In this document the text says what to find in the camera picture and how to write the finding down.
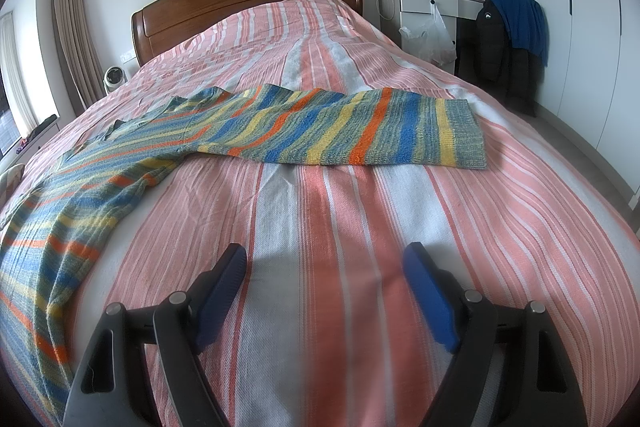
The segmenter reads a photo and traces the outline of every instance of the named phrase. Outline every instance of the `white wardrobe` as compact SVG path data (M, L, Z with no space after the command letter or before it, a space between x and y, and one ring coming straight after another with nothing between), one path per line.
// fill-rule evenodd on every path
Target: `white wardrobe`
M549 28L538 102L640 188L640 0L537 0Z

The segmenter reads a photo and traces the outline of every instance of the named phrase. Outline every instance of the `pink striped bedspread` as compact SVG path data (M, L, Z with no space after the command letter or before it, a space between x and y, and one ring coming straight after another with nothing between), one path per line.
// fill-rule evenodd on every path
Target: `pink striped bedspread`
M404 246L420 241L494 303L543 301L590 426L615 416L640 378L639 241L528 124L404 54L341 1L249 9L160 55L53 139L19 192L116 118L203 87L235 92L267 82L466 98L489 168L190 156L117 228L68 309L76 363L108 302L156 304L236 242L247 249L248 276L219 341L201 357L231 425L417 426L450 360L402 275ZM147 354L161 419L177 426L158 354ZM486 423L486 413L476 420Z

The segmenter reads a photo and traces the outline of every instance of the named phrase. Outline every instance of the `metal screw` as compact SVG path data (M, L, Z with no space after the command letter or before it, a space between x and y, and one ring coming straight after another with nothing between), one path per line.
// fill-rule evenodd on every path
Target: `metal screw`
M112 302L107 306L107 315L115 315L116 313L120 313L122 306L119 302Z
M465 299L469 302L478 303L482 300L482 294L477 290L467 290L465 292Z
M169 302L171 304L182 304L187 300L187 294L185 292L173 292L169 295Z
M546 311L545 305L540 301L531 301L529 306L534 313L544 313Z

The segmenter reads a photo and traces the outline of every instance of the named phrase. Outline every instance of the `electrical outlet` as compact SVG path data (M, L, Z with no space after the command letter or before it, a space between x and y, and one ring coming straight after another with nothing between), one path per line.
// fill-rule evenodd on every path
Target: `electrical outlet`
M122 64L125 64L126 62L129 62L130 60L133 60L134 58L136 58L136 51L135 49L130 49L128 52L123 53L122 55L120 55L120 62Z

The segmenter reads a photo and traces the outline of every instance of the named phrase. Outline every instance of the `curtain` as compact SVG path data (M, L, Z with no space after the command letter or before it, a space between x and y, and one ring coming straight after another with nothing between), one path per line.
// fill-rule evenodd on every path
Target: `curtain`
M60 43L82 103L89 107L105 96L102 68L89 35L82 0L53 0Z
M20 135L25 138L37 127L38 121L29 102L20 71L18 49L15 46L13 12L0 18L0 69L9 108Z

